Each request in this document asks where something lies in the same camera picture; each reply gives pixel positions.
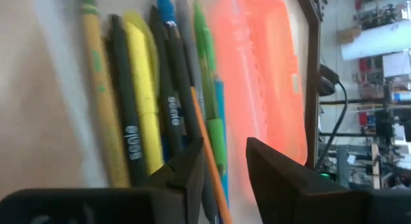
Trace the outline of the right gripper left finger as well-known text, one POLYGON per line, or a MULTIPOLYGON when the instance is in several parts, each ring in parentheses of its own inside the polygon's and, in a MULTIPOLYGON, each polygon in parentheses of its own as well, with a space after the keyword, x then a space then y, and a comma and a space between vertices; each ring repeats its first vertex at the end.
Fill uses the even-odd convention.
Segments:
POLYGON ((154 224, 198 224, 204 183, 203 138, 149 177, 154 224))

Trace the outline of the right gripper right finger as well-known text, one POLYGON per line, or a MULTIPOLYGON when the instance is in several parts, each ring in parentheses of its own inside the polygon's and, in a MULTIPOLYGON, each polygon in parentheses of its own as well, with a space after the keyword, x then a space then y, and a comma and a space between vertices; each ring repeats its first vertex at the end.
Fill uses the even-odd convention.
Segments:
POLYGON ((367 224, 369 195, 345 188, 257 138, 246 147, 263 224, 367 224))

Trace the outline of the orange pencil with blue eraser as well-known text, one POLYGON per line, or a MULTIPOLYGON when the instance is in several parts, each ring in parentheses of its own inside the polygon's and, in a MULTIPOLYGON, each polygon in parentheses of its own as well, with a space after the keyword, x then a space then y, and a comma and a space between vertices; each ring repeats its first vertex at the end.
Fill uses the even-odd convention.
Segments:
POLYGON ((166 39, 168 56, 171 58, 171 68, 174 70, 188 134, 194 139, 203 140, 205 166, 202 201, 205 215, 210 224, 232 224, 197 94, 190 84, 186 53, 181 41, 179 25, 175 19, 173 3, 170 0, 157 0, 157 6, 168 36, 166 39))

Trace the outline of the green highlighter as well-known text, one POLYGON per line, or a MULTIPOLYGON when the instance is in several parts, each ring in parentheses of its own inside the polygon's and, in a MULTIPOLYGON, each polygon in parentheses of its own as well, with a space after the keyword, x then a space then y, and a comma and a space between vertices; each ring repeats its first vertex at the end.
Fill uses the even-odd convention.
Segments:
POLYGON ((216 167, 220 176, 224 177, 227 174, 227 151, 225 147, 223 121, 220 117, 216 100, 214 83, 216 64, 213 38, 200 1, 193 1, 193 11, 195 37, 197 40, 198 57, 202 74, 206 127, 211 141, 216 167))

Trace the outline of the black pen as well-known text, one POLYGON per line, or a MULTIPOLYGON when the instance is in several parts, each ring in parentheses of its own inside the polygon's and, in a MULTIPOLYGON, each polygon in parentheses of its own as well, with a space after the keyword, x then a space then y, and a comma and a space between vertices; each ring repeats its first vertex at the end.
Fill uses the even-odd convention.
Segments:
POLYGON ((184 149, 184 145, 182 143, 182 128, 180 126, 177 99, 166 51, 164 26, 160 18, 160 11, 155 6, 150 8, 149 25, 159 56, 159 102, 161 119, 166 131, 168 156, 171 159, 184 149))
POLYGON ((115 14, 109 15, 107 45, 128 174, 131 185, 137 186, 147 179, 148 173, 140 137, 127 38, 121 17, 115 14))

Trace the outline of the yellow highlighter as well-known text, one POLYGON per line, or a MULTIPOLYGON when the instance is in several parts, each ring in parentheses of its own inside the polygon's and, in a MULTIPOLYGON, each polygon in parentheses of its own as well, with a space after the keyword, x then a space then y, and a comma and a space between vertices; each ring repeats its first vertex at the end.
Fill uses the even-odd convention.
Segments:
POLYGON ((146 32, 147 25, 135 12, 125 13, 123 19, 127 34, 141 138, 148 174, 151 175, 163 166, 164 160, 157 97, 152 76, 153 67, 146 32))

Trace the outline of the clear box with orange lid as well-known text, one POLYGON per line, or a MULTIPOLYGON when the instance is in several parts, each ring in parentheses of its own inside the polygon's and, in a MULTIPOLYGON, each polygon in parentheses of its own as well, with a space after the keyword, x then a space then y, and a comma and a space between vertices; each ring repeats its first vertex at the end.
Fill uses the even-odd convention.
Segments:
MULTIPOLYGON (((266 10, 273 37, 285 42, 291 66, 285 69, 258 69, 257 30, 252 13, 260 0, 198 0, 214 38, 217 55, 227 43, 223 34, 233 36, 235 48, 241 53, 241 88, 251 95, 254 108, 248 115, 265 117, 273 114, 275 106, 288 96, 297 98, 293 113, 303 113, 305 106, 306 51, 308 25, 297 0, 268 0, 266 10)), ((98 150, 96 109, 93 104, 91 81, 87 74, 83 28, 80 22, 80 0, 33 0, 57 74, 62 100, 73 126, 81 151, 79 175, 86 187, 105 187, 109 181, 98 150)), ((248 180, 245 159, 245 138, 248 131, 239 130, 232 120, 227 121, 229 203, 234 224, 262 224, 256 201, 248 180)))

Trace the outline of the yellow pencil with green ferrule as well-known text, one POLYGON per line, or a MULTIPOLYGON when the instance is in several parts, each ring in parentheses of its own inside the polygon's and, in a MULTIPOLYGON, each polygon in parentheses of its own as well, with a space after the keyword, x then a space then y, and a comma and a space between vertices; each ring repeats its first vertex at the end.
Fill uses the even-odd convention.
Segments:
POLYGON ((130 187, 116 98, 108 67, 105 44, 101 34, 97 0, 80 0, 80 12, 82 13, 85 29, 87 55, 92 71, 109 182, 112 187, 130 187))

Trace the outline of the grey pen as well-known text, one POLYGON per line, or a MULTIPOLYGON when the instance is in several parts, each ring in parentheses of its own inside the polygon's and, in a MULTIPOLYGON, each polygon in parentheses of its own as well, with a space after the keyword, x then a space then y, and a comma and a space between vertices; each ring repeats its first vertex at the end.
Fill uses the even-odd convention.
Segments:
POLYGON ((198 57, 197 44, 194 36, 194 28, 191 22, 192 14, 190 12, 187 0, 175 0, 175 6, 175 16, 184 46, 191 86, 195 89, 203 121, 206 114, 204 108, 204 90, 202 85, 200 60, 198 57))

